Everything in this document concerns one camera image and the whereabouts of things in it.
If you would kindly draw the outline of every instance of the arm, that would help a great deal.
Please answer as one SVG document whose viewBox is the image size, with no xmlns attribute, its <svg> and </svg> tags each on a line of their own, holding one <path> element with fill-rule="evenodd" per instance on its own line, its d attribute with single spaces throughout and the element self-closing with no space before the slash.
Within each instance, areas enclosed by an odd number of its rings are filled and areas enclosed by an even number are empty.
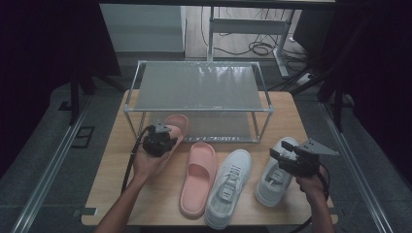
<svg viewBox="0 0 412 233">
<path fill-rule="evenodd" d="M 321 174 L 326 172 L 321 166 Z M 329 208 L 324 196 L 324 187 L 317 176 L 311 178 L 296 178 L 302 190 L 306 193 L 306 200 L 312 210 L 312 232 L 334 232 Z"/>
<path fill-rule="evenodd" d="M 167 156 L 150 157 L 139 150 L 133 161 L 134 175 L 127 188 L 97 225 L 95 232 L 123 232 L 140 190 Z"/>
</svg>

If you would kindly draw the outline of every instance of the wooden table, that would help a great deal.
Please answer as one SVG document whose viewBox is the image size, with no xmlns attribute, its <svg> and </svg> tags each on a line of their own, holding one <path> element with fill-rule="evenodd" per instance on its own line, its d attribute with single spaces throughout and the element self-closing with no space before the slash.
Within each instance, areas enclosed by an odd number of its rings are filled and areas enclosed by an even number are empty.
<svg viewBox="0 0 412 233">
<path fill-rule="evenodd" d="M 264 101 L 263 92 L 259 94 L 261 100 Z M 85 225 L 97 225 L 120 196 L 121 183 L 130 151 L 135 144 L 134 136 L 123 113 L 126 96 L 127 92 L 120 105 L 86 203 L 86 208 L 96 208 L 97 211 L 94 216 L 82 217 Z M 255 197 L 258 181 L 269 160 L 269 148 L 286 136 L 295 138 L 299 143 L 307 140 L 292 96 L 287 92 L 269 92 L 269 96 L 275 113 L 259 144 L 211 144 L 219 157 L 220 165 L 232 151 L 237 149 L 247 150 L 252 156 L 251 176 L 242 191 L 230 225 L 301 224 L 311 215 L 305 195 L 299 190 L 294 179 L 283 200 L 274 208 L 261 205 Z M 133 117 L 133 121 L 138 122 L 141 114 L 136 113 Z M 142 189 L 128 224 L 205 225 L 203 217 L 195 220 L 188 219 L 179 211 L 179 200 L 186 177 L 191 145 L 192 143 L 180 144 L 163 171 L 152 178 Z M 330 199 L 328 205 L 333 208 Z M 332 215 L 332 221 L 337 222 L 337 215 Z"/>
</svg>

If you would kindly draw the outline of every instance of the slide sandal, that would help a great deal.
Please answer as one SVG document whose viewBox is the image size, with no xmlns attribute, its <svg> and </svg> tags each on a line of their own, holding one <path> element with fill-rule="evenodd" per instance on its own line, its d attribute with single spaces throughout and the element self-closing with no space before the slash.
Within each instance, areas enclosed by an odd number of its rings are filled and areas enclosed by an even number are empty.
<svg viewBox="0 0 412 233">
<path fill-rule="evenodd" d="M 189 218 L 203 215 L 217 169 L 218 157 L 212 146 L 202 142 L 193 144 L 180 200 L 183 215 Z"/>
<path fill-rule="evenodd" d="M 163 170 L 164 166 L 166 165 L 167 161 L 170 158 L 170 155 L 173 153 L 176 147 L 183 141 L 183 139 L 186 137 L 186 135 L 189 132 L 189 120 L 184 115 L 169 116 L 167 119 L 164 120 L 163 123 L 167 127 L 172 129 L 172 131 L 169 132 L 170 138 L 171 139 L 178 138 L 178 141 L 176 142 L 176 145 L 173 146 L 171 151 L 163 155 L 163 156 L 169 156 L 169 157 L 160 163 L 160 165 L 158 166 L 157 170 L 154 173 L 155 175 L 160 173 L 161 170 Z"/>
</svg>

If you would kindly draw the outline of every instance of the light gray sneaker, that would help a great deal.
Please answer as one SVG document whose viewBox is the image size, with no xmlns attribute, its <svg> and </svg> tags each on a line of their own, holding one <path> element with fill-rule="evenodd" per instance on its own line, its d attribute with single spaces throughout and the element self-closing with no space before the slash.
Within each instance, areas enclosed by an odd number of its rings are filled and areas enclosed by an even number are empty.
<svg viewBox="0 0 412 233">
<path fill-rule="evenodd" d="M 210 227 L 222 230 L 229 225 L 251 166 L 252 158 L 245 150 L 235 150 L 223 162 L 206 205 L 205 222 Z"/>
<path fill-rule="evenodd" d="M 282 148 L 282 141 L 286 141 L 293 146 L 298 146 L 298 142 L 293 138 L 286 137 L 281 139 L 273 148 L 283 156 L 295 160 L 296 154 Z M 263 175 L 257 184 L 255 197 L 262 205 L 274 207 L 282 200 L 282 197 L 291 184 L 291 180 L 292 175 L 279 168 L 278 160 L 270 157 Z"/>
</svg>

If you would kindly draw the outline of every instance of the white sneaker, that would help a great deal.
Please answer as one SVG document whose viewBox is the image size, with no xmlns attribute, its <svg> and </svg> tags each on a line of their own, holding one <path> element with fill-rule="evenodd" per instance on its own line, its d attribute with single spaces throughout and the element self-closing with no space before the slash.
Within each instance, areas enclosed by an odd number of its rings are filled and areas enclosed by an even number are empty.
<svg viewBox="0 0 412 233">
<path fill-rule="evenodd" d="M 296 154 L 294 152 L 282 148 L 282 141 L 286 141 L 293 146 L 298 146 L 298 142 L 293 138 L 286 137 L 281 139 L 273 148 L 283 156 L 295 159 Z M 262 205 L 274 207 L 282 200 L 282 197 L 291 184 L 291 180 L 292 175 L 279 168 L 278 160 L 270 157 L 263 175 L 260 178 L 260 182 L 257 184 L 255 197 Z"/>
<path fill-rule="evenodd" d="M 251 156 L 245 150 L 235 150 L 223 162 L 206 205 L 205 222 L 210 227 L 222 230 L 229 225 L 251 166 Z"/>
</svg>

